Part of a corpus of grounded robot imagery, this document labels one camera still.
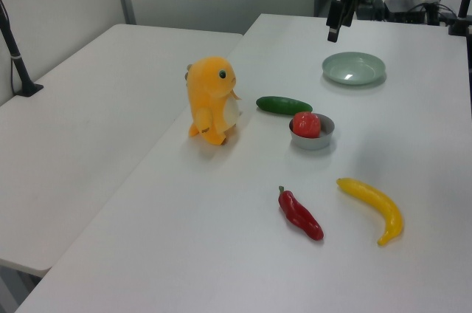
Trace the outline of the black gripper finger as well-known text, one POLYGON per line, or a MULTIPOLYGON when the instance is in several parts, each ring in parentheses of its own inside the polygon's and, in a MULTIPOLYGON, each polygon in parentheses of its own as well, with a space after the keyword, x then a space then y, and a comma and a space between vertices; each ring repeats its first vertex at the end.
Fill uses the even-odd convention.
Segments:
POLYGON ((344 0, 344 10, 342 13, 341 25, 350 27, 356 11, 356 0, 344 0))
POLYGON ((327 40, 330 42, 336 43, 338 40, 341 14, 342 0, 332 0, 326 21, 326 25, 328 26, 327 40))

